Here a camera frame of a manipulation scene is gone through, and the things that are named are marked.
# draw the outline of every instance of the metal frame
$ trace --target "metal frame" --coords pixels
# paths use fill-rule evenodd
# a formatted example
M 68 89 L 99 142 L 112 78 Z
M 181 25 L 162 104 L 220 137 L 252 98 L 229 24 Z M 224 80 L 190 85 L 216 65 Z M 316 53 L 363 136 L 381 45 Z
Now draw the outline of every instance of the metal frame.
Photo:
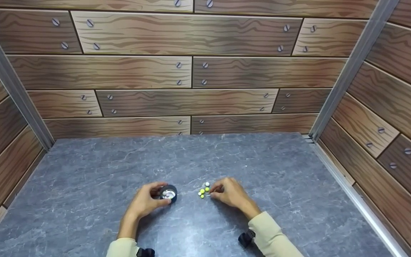
M 36 107 L 34 107 L 31 98 L 25 90 L 25 87 L 18 78 L 17 73 L 13 69 L 7 59 L 3 49 L 0 46 L 0 81 L 10 97 L 20 110 L 23 117 L 26 119 L 36 137 L 41 142 L 45 150 L 50 150 L 55 143 L 54 138 L 47 129 Z
M 344 97 L 345 92 L 350 86 L 353 78 L 356 76 L 359 68 L 366 59 L 370 49 L 377 41 L 386 21 L 390 18 L 394 8 L 399 0 L 380 0 L 375 6 L 369 21 L 367 22 L 361 36 L 356 42 L 353 51 L 344 65 L 331 93 L 326 99 L 320 113 L 316 117 L 315 123 L 310 130 L 309 136 L 314 142 L 318 141 L 321 133 L 326 127 L 329 119 L 336 110 L 340 100 Z
M 366 221 L 369 223 L 370 227 L 375 231 L 377 236 L 383 241 L 383 244 L 388 248 L 390 253 L 394 257 L 408 257 L 405 251 L 398 244 L 396 239 L 391 235 L 391 233 L 386 229 L 383 223 L 375 215 L 372 209 L 364 202 L 361 196 L 354 190 L 354 188 L 349 184 L 337 167 L 332 163 L 331 159 L 326 155 L 323 149 L 315 143 L 313 145 L 313 150 L 316 155 L 320 158 L 323 164 L 326 166 L 328 171 L 332 174 L 334 179 L 340 185 L 342 190 L 347 194 L 352 203 L 361 212 Z

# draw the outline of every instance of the right hand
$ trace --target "right hand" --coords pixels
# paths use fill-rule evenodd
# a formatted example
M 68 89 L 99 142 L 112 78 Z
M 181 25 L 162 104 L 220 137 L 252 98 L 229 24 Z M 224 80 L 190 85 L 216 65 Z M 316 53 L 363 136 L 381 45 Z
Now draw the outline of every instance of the right hand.
M 229 206 L 239 208 L 249 220 L 261 213 L 258 205 L 233 177 L 225 177 L 215 182 L 210 189 L 210 195 Z

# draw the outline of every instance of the stone surface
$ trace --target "stone surface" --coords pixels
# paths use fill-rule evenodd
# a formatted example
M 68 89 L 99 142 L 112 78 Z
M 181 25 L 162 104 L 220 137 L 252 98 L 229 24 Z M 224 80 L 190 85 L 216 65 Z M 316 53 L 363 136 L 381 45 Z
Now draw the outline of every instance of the stone surface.
M 166 181 L 173 205 L 141 221 L 157 257 L 261 256 L 202 183 L 233 176 L 306 257 L 386 257 L 381 240 L 298 133 L 58 140 L 0 224 L 0 256 L 105 256 L 137 188 Z

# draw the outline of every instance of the sleeve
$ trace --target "sleeve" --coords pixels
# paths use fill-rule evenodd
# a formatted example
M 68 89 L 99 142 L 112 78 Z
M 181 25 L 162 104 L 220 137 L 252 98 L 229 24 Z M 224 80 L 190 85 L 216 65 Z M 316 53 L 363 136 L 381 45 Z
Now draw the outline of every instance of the sleeve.
M 136 257 L 139 247 L 132 238 L 119 238 L 109 246 L 106 257 Z
M 248 226 L 255 232 L 255 244 L 264 256 L 303 257 L 267 212 L 254 217 L 249 221 Z

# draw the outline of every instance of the screw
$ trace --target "screw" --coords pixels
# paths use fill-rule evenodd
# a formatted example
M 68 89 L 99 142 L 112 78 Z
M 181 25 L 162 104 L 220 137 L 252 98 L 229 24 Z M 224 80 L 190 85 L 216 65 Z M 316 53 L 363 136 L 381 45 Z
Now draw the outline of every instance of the screw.
M 57 19 L 57 18 L 53 18 L 53 19 L 52 19 L 52 23 L 53 23 L 54 26 L 56 26 L 56 27 L 60 26 L 60 21 L 59 21 L 59 19 Z
M 95 23 L 94 23 L 91 19 L 88 19 L 88 20 L 87 20 L 87 25 L 88 25 L 89 27 L 94 27 L 94 26 L 95 26 Z
M 404 149 L 404 153 L 406 154 L 406 155 L 411 155 L 411 148 L 405 148 Z

